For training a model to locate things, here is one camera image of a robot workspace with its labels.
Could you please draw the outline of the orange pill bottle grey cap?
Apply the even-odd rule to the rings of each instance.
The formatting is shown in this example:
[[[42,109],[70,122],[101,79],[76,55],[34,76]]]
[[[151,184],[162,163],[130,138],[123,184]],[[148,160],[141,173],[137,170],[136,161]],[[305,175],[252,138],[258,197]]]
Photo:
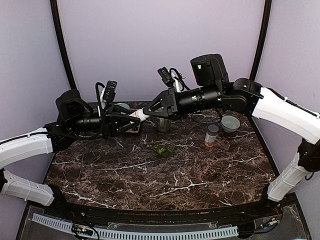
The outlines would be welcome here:
[[[207,147],[213,147],[219,134],[219,127],[215,124],[211,124],[207,127],[204,144]]]

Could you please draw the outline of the small white pill bottle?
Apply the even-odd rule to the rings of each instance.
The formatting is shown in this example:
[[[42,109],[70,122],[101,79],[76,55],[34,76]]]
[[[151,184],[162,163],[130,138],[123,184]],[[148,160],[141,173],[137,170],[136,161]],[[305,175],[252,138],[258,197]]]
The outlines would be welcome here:
[[[150,115],[146,115],[144,114],[144,109],[143,108],[140,108],[134,112],[132,112],[130,114],[131,117],[135,117],[135,118],[139,118],[140,121],[145,121],[146,119],[148,119],[150,117]]]

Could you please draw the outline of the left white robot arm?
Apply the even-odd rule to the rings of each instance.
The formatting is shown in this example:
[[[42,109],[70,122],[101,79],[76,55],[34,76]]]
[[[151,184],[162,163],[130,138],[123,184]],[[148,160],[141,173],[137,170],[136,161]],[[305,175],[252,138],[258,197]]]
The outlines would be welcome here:
[[[98,95],[94,110],[78,90],[72,89],[56,99],[58,119],[35,131],[0,142],[0,193],[32,201],[51,210],[60,218],[67,218],[70,206],[57,186],[40,184],[19,177],[5,167],[18,161],[67,149],[77,140],[116,137],[140,125],[147,116],[142,109],[134,112],[113,104],[115,93]]]

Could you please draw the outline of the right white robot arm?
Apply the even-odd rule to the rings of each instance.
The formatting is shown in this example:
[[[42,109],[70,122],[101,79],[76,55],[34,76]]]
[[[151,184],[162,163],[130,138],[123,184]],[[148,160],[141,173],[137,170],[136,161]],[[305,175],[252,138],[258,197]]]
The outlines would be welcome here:
[[[255,205],[255,213],[266,217],[274,210],[274,202],[281,201],[308,174],[320,170],[320,114],[247,78],[230,82],[218,53],[198,56],[190,64],[198,88],[176,92],[170,87],[143,108],[144,115],[174,119],[220,108],[269,121],[302,138],[293,160],[267,186],[264,199]]]

